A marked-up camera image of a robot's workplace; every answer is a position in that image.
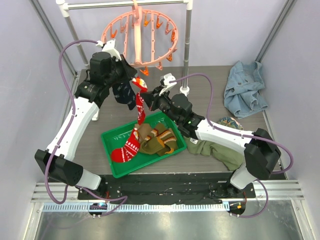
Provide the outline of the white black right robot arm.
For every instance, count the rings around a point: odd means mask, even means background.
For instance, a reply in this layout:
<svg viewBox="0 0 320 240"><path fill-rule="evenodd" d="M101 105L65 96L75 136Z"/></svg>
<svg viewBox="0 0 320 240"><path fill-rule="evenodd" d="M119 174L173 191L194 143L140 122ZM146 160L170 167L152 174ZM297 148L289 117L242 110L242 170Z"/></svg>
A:
<svg viewBox="0 0 320 240"><path fill-rule="evenodd" d="M256 179L270 178L281 152L266 130L239 130L209 121L193 112L193 105L184 94L170 97L160 86L141 93L141 97L150 111L160 110L175 122L183 136L222 145L244 157L225 186L230 197L238 197Z"/></svg>

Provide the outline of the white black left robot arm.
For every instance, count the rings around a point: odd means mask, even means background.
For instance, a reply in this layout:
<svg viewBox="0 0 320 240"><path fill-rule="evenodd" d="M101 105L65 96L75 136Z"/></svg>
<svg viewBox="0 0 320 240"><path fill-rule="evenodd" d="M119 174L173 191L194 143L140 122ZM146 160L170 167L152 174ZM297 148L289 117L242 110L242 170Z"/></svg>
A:
<svg viewBox="0 0 320 240"><path fill-rule="evenodd" d="M89 189L100 200L107 192L102 178L75 163L78 144L93 116L110 94L110 88L129 83L137 70L123 54L96 52L90 59L88 79L83 80L73 95L72 106L61 129L45 150L37 150L35 160L47 177L69 186Z"/></svg>

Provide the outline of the navy blue sock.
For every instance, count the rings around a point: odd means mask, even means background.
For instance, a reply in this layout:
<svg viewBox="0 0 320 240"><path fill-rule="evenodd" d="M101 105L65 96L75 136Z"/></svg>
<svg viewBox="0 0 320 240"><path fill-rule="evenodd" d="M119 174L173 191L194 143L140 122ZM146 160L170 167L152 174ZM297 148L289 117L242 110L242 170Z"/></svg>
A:
<svg viewBox="0 0 320 240"><path fill-rule="evenodd" d="M127 106L129 108L129 110L133 110L136 107L136 94L133 91L131 85L129 84L126 87L126 94L125 94L126 98L127 98Z"/></svg>
<svg viewBox="0 0 320 240"><path fill-rule="evenodd" d="M119 104L127 104L126 91L129 83L115 83L112 86L114 98Z"/></svg>

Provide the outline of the red christmas sock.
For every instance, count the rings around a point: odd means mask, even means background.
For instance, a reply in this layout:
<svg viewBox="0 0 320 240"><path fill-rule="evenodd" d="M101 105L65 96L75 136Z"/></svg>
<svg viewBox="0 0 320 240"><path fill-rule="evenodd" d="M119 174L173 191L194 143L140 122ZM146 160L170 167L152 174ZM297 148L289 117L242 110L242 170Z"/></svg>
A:
<svg viewBox="0 0 320 240"><path fill-rule="evenodd" d="M116 163L126 163L134 158L140 149L140 135L134 128L123 147L116 148L111 153L111 160Z"/></svg>
<svg viewBox="0 0 320 240"><path fill-rule="evenodd" d="M137 123L141 125L145 121L146 117L144 109L144 99L142 98L141 94L146 93L148 91L148 87L146 82L139 76L133 78L132 83L140 89L140 91L136 94L135 102L138 112Z"/></svg>

